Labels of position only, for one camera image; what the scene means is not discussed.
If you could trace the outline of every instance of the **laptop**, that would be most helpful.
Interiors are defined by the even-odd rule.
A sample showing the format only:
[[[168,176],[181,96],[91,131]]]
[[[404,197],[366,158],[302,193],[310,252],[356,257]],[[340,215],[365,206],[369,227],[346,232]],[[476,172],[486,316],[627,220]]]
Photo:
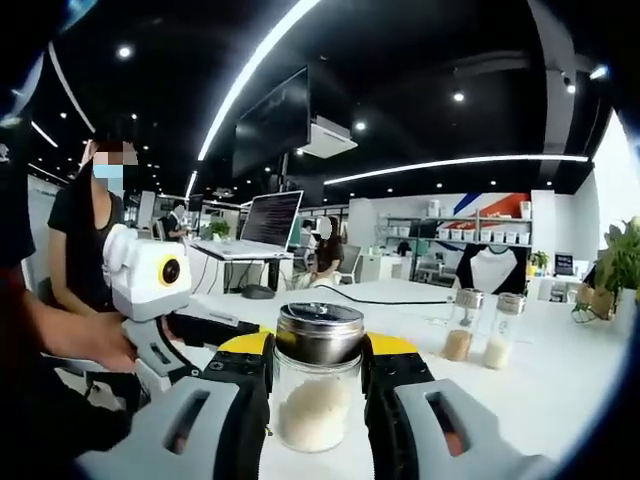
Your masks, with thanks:
[[[231,260],[285,255],[303,193],[284,192],[254,197],[240,240],[199,241],[195,244]]]

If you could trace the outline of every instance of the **ceiling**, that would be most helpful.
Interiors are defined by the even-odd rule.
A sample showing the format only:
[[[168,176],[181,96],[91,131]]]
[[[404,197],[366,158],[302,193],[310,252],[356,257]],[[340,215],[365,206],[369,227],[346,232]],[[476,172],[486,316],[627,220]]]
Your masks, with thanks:
[[[251,105],[305,65],[312,113],[347,128],[362,121],[366,129],[353,131],[358,148],[335,157],[293,155],[291,173],[335,178],[470,156],[590,156],[600,141],[610,100],[607,82],[589,79],[597,52],[588,51],[581,39],[574,42],[570,63],[577,66],[567,71],[575,71],[577,93],[568,115],[565,110],[554,118],[550,112],[557,102],[550,102],[549,82],[565,69],[564,60],[549,67],[553,52],[545,50],[546,27],[532,14],[531,1],[323,0],[258,67],[198,162],[230,85],[295,3],[101,0],[55,41],[60,66],[91,123],[134,142],[139,165],[127,172],[129,192],[184,195],[197,170],[192,193],[214,198],[216,188],[235,186],[237,202],[263,193],[268,174],[262,167],[231,178],[231,133]],[[124,44],[134,51],[126,60],[116,55]],[[453,100],[458,90],[465,96],[460,103]],[[48,57],[29,110],[59,145],[33,136],[25,154],[40,170],[32,173],[73,175],[82,141],[91,133]],[[567,132],[551,147],[549,122]],[[519,161],[414,170],[329,186],[324,196],[337,204],[352,193],[379,197],[533,188],[573,193],[592,168],[590,162],[551,163],[552,168]]]

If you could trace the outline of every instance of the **glass jar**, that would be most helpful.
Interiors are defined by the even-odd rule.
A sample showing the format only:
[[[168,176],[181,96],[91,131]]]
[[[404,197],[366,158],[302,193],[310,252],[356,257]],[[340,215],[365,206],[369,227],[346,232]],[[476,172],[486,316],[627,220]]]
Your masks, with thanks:
[[[484,293],[472,288],[458,290],[449,319],[449,333],[442,355],[454,362],[466,360],[482,315]]]
[[[524,312],[526,299],[522,295],[501,293],[491,326],[491,336],[484,351],[483,363],[487,368],[499,370],[507,366],[516,331]]]
[[[360,391],[363,316],[324,303],[280,309],[273,351],[273,431],[288,448],[304,453],[342,442],[349,410]]]

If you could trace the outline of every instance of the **white camera housing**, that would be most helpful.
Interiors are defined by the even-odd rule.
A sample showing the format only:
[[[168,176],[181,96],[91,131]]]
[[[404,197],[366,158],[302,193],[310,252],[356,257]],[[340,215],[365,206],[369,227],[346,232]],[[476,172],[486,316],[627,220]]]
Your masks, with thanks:
[[[113,305],[127,318],[146,322],[189,303],[191,271],[181,243],[138,239],[114,225],[103,256],[111,275]]]

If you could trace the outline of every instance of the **metal lid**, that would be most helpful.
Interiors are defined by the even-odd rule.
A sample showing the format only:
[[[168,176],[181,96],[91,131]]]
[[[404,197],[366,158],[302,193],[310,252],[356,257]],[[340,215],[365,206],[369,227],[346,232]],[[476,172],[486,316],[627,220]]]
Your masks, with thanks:
[[[513,293],[498,295],[498,310],[509,315],[520,315],[524,311],[526,298]]]
[[[335,365],[360,355],[361,312],[328,303],[290,303],[280,308],[276,346],[288,357],[315,365]]]
[[[474,288],[463,288],[456,294],[455,304],[463,308],[482,308],[484,293]]]

